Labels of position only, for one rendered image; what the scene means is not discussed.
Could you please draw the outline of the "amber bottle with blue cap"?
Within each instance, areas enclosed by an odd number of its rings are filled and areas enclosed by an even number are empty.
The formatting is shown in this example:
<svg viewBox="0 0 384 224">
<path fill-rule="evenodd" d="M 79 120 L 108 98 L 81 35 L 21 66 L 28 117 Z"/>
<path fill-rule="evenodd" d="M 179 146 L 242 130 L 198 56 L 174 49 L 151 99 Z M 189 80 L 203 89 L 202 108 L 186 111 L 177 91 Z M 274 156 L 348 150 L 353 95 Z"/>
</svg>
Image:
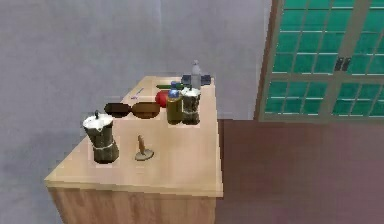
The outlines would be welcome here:
<svg viewBox="0 0 384 224">
<path fill-rule="evenodd" d="M 171 125 L 176 125 L 182 121 L 182 97 L 177 89 L 177 82 L 171 82 L 166 102 L 167 121 Z"/>
</svg>

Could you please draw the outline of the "red tomato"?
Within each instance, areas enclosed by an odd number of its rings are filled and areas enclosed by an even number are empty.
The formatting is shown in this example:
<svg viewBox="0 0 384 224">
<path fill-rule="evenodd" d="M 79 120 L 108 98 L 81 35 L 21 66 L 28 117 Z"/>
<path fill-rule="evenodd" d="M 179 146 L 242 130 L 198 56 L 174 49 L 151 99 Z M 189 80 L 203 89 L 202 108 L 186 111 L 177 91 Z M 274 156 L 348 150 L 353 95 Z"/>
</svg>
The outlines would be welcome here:
<svg viewBox="0 0 384 224">
<path fill-rule="evenodd" d="M 159 104 L 162 108 L 165 108 L 167 105 L 168 91 L 161 90 L 155 96 L 155 102 Z"/>
</svg>

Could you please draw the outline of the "dark blue flat box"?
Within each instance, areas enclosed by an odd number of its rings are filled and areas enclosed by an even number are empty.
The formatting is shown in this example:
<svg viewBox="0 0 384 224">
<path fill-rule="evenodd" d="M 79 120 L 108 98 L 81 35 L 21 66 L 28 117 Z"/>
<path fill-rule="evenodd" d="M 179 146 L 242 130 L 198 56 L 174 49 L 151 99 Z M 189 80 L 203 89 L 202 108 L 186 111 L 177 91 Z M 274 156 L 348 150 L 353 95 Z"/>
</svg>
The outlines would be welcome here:
<svg viewBox="0 0 384 224">
<path fill-rule="evenodd" d="M 181 83 L 184 85 L 190 85 L 191 84 L 191 75 L 190 74 L 184 74 L 181 78 Z M 201 76 L 201 85 L 210 85 L 211 84 L 211 76 L 209 74 L 205 74 Z"/>
</svg>

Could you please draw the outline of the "grey spray bottle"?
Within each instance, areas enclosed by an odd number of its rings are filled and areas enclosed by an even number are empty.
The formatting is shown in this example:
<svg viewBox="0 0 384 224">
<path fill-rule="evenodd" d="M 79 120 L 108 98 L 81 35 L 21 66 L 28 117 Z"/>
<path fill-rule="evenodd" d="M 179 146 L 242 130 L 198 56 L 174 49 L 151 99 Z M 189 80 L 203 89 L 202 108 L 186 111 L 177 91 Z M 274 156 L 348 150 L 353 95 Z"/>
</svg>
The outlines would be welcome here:
<svg viewBox="0 0 384 224">
<path fill-rule="evenodd" d="M 193 61 L 193 67 L 191 72 L 191 86 L 195 89 L 201 88 L 201 69 L 198 60 Z"/>
</svg>

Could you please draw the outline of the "green cucumber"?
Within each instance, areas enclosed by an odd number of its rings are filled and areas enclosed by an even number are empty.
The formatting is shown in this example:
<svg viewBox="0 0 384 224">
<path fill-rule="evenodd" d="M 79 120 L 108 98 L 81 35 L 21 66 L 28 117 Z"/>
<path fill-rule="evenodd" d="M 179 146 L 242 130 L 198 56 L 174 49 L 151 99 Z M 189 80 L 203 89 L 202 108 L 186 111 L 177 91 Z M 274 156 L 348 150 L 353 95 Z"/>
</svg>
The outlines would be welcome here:
<svg viewBox="0 0 384 224">
<path fill-rule="evenodd" d="M 178 89 L 178 90 L 182 90 L 185 86 L 181 83 L 176 83 L 175 85 L 165 85 L 165 84 L 159 84 L 159 85 L 156 85 L 156 88 L 158 89 Z"/>
</svg>

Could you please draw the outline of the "light wooden cabinet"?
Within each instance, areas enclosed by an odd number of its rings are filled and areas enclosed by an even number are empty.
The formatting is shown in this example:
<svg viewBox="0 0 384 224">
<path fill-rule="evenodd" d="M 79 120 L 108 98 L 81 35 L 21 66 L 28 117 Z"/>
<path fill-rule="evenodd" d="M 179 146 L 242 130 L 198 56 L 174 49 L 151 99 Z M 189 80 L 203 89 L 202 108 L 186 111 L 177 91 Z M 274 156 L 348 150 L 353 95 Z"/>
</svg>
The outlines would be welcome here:
<svg viewBox="0 0 384 224">
<path fill-rule="evenodd" d="M 86 137 L 45 179 L 63 224 L 214 224 L 223 194 L 215 86 L 202 87 L 197 125 L 132 114 L 113 119 L 119 157 L 94 161 Z M 138 136 L 154 151 L 136 161 Z"/>
</svg>

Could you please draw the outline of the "silver moka coffee pot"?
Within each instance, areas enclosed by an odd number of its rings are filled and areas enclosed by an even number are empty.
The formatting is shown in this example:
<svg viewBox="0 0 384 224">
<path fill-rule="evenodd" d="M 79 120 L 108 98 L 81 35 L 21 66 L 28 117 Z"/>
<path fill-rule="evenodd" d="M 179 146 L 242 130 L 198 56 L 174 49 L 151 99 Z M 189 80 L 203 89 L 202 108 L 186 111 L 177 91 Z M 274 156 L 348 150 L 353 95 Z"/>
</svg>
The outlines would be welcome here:
<svg viewBox="0 0 384 224">
<path fill-rule="evenodd" d="M 119 157 L 119 150 L 113 137 L 113 117 L 98 110 L 82 123 L 89 137 L 94 161 L 98 164 L 113 163 Z"/>
</svg>

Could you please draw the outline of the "brown framed green glass door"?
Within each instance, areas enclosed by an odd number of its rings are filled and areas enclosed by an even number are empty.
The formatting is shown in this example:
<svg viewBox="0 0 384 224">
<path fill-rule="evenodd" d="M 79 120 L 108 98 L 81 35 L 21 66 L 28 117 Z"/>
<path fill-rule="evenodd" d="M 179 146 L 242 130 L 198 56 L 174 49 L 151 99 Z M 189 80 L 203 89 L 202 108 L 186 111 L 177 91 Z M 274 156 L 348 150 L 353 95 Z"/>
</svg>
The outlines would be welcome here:
<svg viewBox="0 0 384 224">
<path fill-rule="evenodd" d="M 384 123 L 384 0 L 272 0 L 254 119 Z"/>
</svg>

